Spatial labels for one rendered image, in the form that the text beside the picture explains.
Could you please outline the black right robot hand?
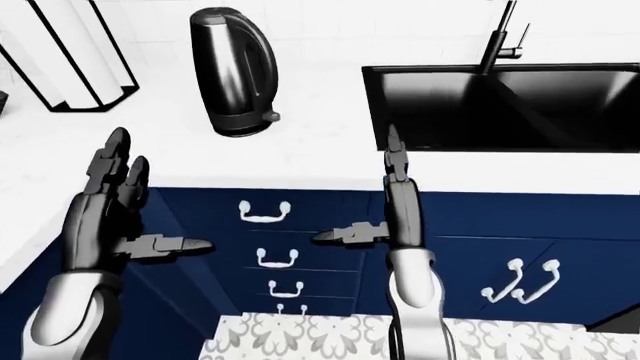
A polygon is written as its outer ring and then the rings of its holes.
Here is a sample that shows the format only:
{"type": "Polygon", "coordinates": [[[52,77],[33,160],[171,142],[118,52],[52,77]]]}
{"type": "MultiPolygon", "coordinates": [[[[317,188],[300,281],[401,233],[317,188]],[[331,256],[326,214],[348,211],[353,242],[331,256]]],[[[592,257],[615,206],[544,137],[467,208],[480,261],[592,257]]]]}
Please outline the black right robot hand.
{"type": "Polygon", "coordinates": [[[422,247],[424,221],[416,182],[408,175],[405,143],[394,125],[389,126],[384,151],[386,175],[383,176],[385,221],[374,225],[358,222],[346,228],[318,233],[313,242],[344,245],[387,242],[395,248],[422,247]]]}

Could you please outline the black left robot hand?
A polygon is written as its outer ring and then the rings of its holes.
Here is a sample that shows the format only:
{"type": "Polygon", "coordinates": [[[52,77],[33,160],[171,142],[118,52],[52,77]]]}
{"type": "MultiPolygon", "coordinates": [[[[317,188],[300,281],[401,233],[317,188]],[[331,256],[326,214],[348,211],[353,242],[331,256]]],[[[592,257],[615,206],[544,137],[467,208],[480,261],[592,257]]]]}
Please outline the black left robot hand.
{"type": "Polygon", "coordinates": [[[127,263],[170,263],[177,257],[209,254],[204,239],[143,233],[141,209],[149,189],[149,161],[142,155],[128,164],[131,137],[116,128],[89,164],[88,181],[65,216],[62,270],[121,274],[127,263]]]}

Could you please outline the black steel electric kettle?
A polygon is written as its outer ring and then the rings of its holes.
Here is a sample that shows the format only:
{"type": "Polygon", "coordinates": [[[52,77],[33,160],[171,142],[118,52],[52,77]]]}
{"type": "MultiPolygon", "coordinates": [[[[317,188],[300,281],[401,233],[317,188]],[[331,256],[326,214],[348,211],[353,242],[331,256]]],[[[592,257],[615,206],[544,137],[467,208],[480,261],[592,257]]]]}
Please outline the black steel electric kettle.
{"type": "Polygon", "coordinates": [[[278,89],[275,54],[264,33],[234,8],[203,8],[189,19],[194,70],[214,131],[246,137],[270,127],[278,89]]]}

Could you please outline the navy blue drawer cabinet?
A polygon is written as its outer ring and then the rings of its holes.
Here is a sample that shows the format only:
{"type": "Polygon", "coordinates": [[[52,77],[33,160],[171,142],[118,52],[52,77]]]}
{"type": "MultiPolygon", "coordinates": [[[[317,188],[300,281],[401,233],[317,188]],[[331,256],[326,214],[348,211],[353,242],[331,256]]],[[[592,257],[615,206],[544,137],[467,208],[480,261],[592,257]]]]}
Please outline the navy blue drawer cabinet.
{"type": "MultiPolygon", "coordinates": [[[[154,188],[147,233],[204,239],[214,251],[124,271],[109,360],[195,360],[220,317],[388,315],[390,245],[317,243],[317,233],[384,219],[377,191],[154,188]],[[285,221],[241,221],[238,203],[288,201],[285,221]],[[299,251],[287,269],[257,266],[256,249],[299,251]]],[[[573,323],[632,332],[640,322],[640,195],[422,194],[426,246],[449,318],[573,323]]]]}

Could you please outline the black kitchen sink basin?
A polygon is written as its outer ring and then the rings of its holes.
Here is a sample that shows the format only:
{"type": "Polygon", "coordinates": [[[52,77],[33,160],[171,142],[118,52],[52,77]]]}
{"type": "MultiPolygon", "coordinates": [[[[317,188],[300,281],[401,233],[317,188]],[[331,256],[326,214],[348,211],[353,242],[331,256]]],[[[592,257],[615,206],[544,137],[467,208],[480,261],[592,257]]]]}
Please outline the black kitchen sink basin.
{"type": "Polygon", "coordinates": [[[376,146],[410,152],[640,153],[640,64],[366,66],[376,146]]]}

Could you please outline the black sink faucet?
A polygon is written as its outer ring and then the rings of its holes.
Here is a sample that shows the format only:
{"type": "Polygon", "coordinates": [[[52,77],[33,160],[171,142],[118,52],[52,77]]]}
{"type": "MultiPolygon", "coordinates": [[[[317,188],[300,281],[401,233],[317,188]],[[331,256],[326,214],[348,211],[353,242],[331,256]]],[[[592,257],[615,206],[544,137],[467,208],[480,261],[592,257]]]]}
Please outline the black sink faucet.
{"type": "Polygon", "coordinates": [[[507,38],[507,26],[516,7],[517,0],[507,0],[505,10],[501,16],[501,20],[489,38],[485,48],[481,62],[478,68],[478,74],[486,75],[492,71],[497,59],[520,59],[523,55],[523,42],[526,38],[530,25],[525,27],[523,35],[516,47],[503,47],[507,38]]]}

